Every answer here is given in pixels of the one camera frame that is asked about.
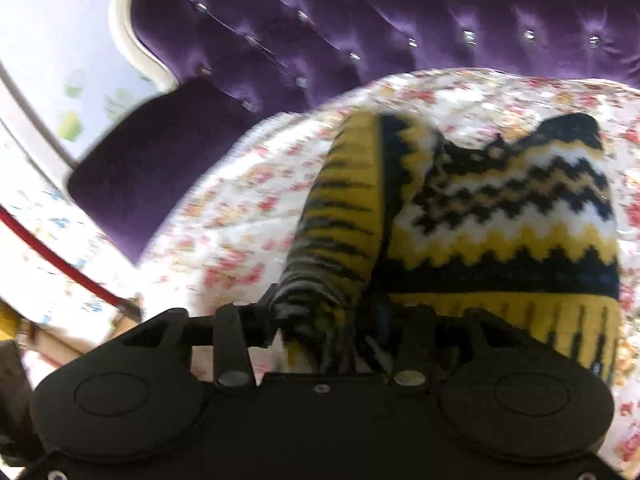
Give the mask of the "yellow navy white knit sweater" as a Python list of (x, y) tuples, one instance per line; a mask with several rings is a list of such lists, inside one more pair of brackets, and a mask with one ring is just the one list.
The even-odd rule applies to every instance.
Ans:
[(414, 113), (338, 126), (272, 304), (294, 373), (385, 373), (430, 314), (482, 308), (605, 382), (620, 310), (597, 122), (471, 150)]

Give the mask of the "floral quilt bedspread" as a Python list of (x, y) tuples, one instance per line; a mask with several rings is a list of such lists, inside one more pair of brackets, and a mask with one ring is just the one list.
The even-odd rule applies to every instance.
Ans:
[[(231, 153), (198, 179), (149, 242), (141, 260), (148, 283), (143, 313), (169, 308), (214, 313), (255, 302), (278, 286), (306, 198), (344, 120), (360, 110), (414, 113), (448, 141), (479, 150), (513, 143), (546, 119), (586, 114), (598, 124), (614, 211), (620, 310), (613, 375), (615, 414), (599, 440), (601, 457), (626, 478), (639, 473), (639, 93), (605, 80), (559, 80), (495, 70), (431, 70), (388, 76), (314, 112), (281, 114), (251, 128)], [(426, 331), (399, 348), (399, 365), (376, 373), (393, 382), (443, 373)], [(288, 372), (280, 330), (252, 348), (256, 375)]]

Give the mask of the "red pole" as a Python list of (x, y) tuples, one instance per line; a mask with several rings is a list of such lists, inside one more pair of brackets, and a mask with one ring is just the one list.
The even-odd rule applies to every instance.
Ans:
[(127, 318), (131, 318), (136, 322), (141, 321), (140, 308), (132, 301), (119, 297), (104, 286), (100, 285), (92, 278), (89, 278), (86, 274), (83, 274), (81, 270), (78, 270), (72, 266), (65, 259), (61, 258), (56, 252), (50, 249), (46, 244), (43, 244), (41, 240), (38, 240), (29, 229), (26, 229), (21, 222), (18, 222), (9, 211), (3, 206), (1, 210), (1, 222), (11, 230), (20, 240), (22, 240), (30, 249), (36, 254), (40, 255), (47, 263), (52, 264), (55, 268), (65, 274), (72, 281), (79, 284), (82, 288), (87, 289), (88, 292), (92, 292), (94, 296), (97, 296), (101, 300), (110, 304), (112, 307), (119, 310), (120, 313), (126, 315)]

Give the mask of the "purple tufted white-framed sofa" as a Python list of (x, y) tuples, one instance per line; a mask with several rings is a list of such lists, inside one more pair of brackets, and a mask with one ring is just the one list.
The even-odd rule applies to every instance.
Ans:
[(274, 114), (415, 70), (639, 82), (639, 0), (112, 0), (110, 21), (160, 96), (119, 119), (67, 189), (131, 261)]

